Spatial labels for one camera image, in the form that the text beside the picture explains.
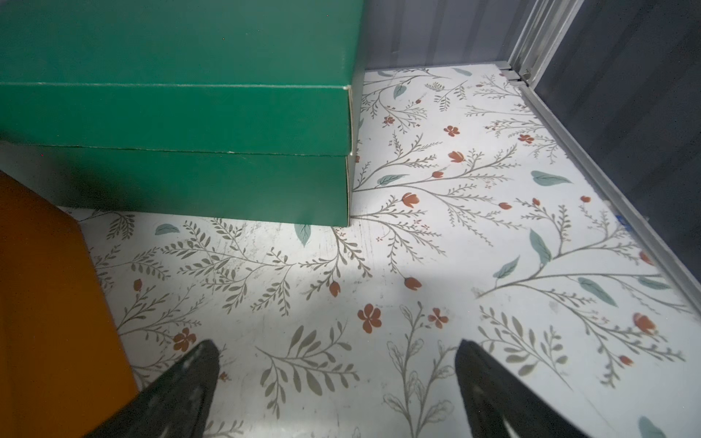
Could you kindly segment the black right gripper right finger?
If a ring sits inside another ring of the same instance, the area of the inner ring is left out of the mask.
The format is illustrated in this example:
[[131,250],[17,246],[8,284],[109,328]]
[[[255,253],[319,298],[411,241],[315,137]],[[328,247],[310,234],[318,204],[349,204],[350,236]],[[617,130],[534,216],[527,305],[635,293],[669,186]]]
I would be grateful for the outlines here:
[[455,370],[472,436],[585,436],[478,343],[460,342]]

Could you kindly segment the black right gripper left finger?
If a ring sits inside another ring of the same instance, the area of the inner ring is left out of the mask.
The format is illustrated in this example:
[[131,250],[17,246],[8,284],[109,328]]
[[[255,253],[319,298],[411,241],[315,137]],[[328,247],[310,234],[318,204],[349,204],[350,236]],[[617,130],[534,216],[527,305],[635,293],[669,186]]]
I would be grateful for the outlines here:
[[202,437],[217,388],[219,350],[207,339],[89,437]]

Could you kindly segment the orange shoebox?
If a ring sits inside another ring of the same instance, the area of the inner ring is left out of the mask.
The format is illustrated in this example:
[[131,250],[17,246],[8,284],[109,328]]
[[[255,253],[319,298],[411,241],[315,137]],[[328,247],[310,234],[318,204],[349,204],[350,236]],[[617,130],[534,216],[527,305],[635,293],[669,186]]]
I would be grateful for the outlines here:
[[137,393],[78,222],[2,174],[2,436],[82,437]]

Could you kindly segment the green shoebox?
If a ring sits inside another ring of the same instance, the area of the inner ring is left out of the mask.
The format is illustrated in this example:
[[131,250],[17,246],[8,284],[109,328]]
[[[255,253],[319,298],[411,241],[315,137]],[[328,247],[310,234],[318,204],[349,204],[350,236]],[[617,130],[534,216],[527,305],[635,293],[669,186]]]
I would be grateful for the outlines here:
[[1,169],[53,204],[350,221],[362,1],[5,1]]

